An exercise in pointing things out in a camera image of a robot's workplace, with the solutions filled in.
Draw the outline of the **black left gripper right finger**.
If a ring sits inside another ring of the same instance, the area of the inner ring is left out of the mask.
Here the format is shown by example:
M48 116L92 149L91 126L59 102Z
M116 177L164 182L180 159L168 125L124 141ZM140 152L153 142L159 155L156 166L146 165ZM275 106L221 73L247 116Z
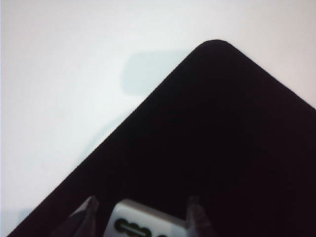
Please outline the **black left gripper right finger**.
M197 196L188 199L186 209L186 236L187 237L217 237L217 233L207 217Z

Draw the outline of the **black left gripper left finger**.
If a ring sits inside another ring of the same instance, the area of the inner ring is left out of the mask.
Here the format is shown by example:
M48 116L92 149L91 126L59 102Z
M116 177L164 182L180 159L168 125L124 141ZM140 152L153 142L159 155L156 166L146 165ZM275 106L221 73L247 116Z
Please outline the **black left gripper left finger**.
M95 237L98 206L99 202L97 198L90 196L53 231L53 236Z

